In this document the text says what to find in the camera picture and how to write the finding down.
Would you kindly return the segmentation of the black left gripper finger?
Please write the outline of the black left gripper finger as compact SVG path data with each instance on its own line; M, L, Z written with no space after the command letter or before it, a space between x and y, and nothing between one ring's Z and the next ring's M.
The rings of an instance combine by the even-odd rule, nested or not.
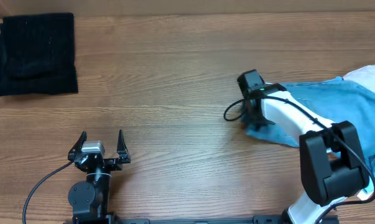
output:
M117 153L119 154L119 159L121 160L121 163L130 163L131 157L130 153L127 149L123 131L120 129L118 134L118 145L117 145Z
M73 147L68 152L68 160L74 161L76 156L81 153L81 149L83 146L83 143L87 140L87 134L86 131L83 131L78 138L77 142L73 145Z

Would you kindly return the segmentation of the light blue denim jeans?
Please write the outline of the light blue denim jeans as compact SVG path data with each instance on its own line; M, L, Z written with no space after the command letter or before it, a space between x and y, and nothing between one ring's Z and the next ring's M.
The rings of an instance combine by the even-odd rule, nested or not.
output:
M285 83L287 91L314 113L357 129L368 166L375 176L375 93L341 77L324 82Z

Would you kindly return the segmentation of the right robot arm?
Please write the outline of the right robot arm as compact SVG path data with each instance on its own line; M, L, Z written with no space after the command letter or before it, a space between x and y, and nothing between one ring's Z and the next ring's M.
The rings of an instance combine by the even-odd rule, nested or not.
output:
M335 123L299 103L279 83L266 83L257 70L240 74L237 83L243 95L244 114L256 127L277 124L299 142L303 194L282 212L277 223L338 223L328 213L350 205L349 197L373 185L369 198L375 200L375 176L364 161L355 126Z

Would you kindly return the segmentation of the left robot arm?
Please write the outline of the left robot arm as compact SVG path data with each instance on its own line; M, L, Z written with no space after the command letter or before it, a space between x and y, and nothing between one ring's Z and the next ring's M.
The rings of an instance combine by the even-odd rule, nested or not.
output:
M120 223L119 217L108 211L111 173L121 171L131 162L123 132L118 134L118 157L106 158L101 141L88 141L82 132L68 152L68 160L86 174L86 180L75 183L68 193L73 209L73 223Z

